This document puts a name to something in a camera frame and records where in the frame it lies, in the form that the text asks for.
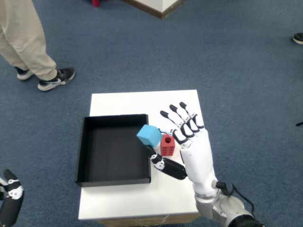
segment wire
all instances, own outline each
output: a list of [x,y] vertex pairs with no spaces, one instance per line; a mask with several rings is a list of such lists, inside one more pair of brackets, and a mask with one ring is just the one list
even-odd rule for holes
[[234,184],[232,184],[232,190],[231,192],[228,191],[227,189],[227,185],[224,182],[217,182],[216,183],[216,188],[221,189],[222,193],[228,197],[232,196],[234,192],[237,192],[238,195],[240,195],[247,203],[250,204],[251,206],[251,214],[253,215],[253,217],[255,217],[254,211],[255,211],[255,205],[246,197],[244,196],[242,193],[239,192],[239,190],[236,188],[236,186]]
[[251,214],[255,218],[255,214],[254,214],[255,205],[252,203],[252,201],[250,201],[246,196],[244,196],[242,193],[240,193],[238,191],[238,189],[235,187],[235,185],[232,184],[232,193],[233,193],[233,190],[235,190],[238,193],[238,195],[240,195],[246,202],[248,202],[251,205]]
[[164,217],[163,221],[161,221],[159,224],[152,225],[152,226],[146,226],[146,225],[141,226],[140,225],[140,227],[161,227],[164,224],[164,222],[166,222],[166,220],[168,219],[168,217],[169,217],[169,215],[167,215],[166,217]]

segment shoe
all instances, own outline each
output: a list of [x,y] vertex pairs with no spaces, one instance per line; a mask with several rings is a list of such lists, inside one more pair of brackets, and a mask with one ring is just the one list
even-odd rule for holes
[[33,73],[32,73],[30,70],[24,71],[24,70],[22,70],[22,69],[20,69],[20,68],[18,68],[18,67],[15,67],[15,69],[17,69],[17,72],[18,72],[17,78],[18,78],[19,80],[27,80],[27,79],[29,79],[31,76],[33,76]]
[[297,44],[303,44],[303,33],[297,33],[293,35],[293,40]]
[[59,85],[65,85],[70,82],[75,76],[73,68],[58,70],[57,76],[52,80],[40,80],[38,88],[41,91],[51,90]]

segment red toy block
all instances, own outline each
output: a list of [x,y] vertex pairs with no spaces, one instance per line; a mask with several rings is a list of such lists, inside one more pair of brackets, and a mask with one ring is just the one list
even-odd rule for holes
[[91,0],[91,2],[93,3],[94,7],[99,7],[100,5],[100,0]]
[[175,139],[172,136],[164,135],[161,139],[161,155],[162,156],[172,156],[175,150]]

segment robotic hand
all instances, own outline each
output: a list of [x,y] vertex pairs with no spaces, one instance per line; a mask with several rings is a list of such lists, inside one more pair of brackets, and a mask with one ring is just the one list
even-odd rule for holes
[[0,178],[0,227],[13,226],[18,218],[24,198],[24,190],[17,177],[8,169],[4,171],[7,182]]
[[[160,129],[162,133],[173,136],[181,145],[181,157],[185,167],[175,161],[163,158],[149,147],[149,156],[160,171],[182,180],[188,176],[193,182],[196,207],[202,217],[217,221],[223,227],[265,227],[253,215],[253,204],[234,187],[228,192],[226,184],[218,182],[213,168],[213,156],[208,132],[201,117],[185,103],[180,107],[169,106],[171,111],[160,114],[171,120],[178,129]],[[252,205],[252,212],[244,208],[241,200],[233,197],[236,191]]]

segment black box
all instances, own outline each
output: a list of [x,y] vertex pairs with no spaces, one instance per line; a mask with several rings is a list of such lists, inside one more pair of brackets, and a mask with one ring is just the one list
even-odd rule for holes
[[76,171],[81,187],[151,182],[146,146],[137,133],[148,115],[85,117]]

